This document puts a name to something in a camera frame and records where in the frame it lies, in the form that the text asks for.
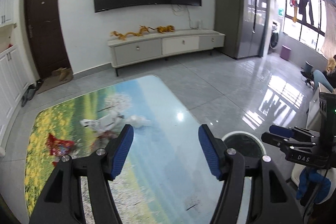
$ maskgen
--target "blonde hair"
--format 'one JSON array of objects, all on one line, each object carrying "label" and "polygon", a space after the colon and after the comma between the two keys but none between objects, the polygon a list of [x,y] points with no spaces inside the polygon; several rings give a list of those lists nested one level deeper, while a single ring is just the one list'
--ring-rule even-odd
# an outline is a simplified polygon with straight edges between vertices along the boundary
[{"label": "blonde hair", "polygon": [[328,74],[332,73],[336,68],[336,61],[333,57],[329,58],[328,59],[328,64],[327,64],[327,67],[326,67],[326,71]]}]

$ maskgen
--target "hanging clothes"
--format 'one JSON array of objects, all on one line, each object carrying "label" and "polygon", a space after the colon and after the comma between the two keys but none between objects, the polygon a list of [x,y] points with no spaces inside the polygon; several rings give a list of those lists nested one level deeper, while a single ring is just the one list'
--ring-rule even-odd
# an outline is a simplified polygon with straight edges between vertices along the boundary
[{"label": "hanging clothes", "polygon": [[312,9],[312,6],[311,6],[311,0],[300,0],[300,3],[299,3],[299,14],[302,15],[302,22],[307,23],[306,6],[307,6],[308,2],[309,2],[310,23],[311,23],[311,25],[314,25],[313,9]]},{"label": "hanging clothes", "polygon": [[291,7],[294,7],[293,22],[297,22],[297,7],[298,7],[297,0],[290,0],[289,4]]}]

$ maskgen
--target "curtain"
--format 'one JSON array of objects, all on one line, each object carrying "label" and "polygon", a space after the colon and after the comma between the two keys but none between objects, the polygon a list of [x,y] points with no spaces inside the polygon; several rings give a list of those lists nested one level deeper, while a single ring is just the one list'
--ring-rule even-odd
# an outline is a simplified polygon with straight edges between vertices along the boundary
[{"label": "curtain", "polygon": [[336,7],[325,0],[325,9],[327,12],[327,30],[321,52],[326,58],[331,58],[336,54]]}]

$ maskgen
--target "brown door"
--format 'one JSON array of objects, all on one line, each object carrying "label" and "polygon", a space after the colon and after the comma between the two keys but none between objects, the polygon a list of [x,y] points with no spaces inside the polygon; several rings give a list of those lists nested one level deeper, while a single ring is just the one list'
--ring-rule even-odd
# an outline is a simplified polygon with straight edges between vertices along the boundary
[{"label": "brown door", "polygon": [[58,16],[57,0],[25,0],[26,29],[41,78],[60,67],[70,68]]}]

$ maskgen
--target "cabinet drawer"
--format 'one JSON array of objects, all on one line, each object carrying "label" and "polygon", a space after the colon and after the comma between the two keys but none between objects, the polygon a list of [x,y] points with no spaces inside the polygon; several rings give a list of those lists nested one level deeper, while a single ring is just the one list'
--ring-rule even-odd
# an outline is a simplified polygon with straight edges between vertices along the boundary
[{"label": "cabinet drawer", "polygon": [[134,61],[161,55],[161,39],[141,41],[114,48],[117,64],[123,65]]},{"label": "cabinet drawer", "polygon": [[199,48],[199,37],[178,37],[162,39],[162,54],[187,52]]},{"label": "cabinet drawer", "polygon": [[223,47],[223,35],[202,35],[199,37],[199,49],[207,50],[210,48]]}]

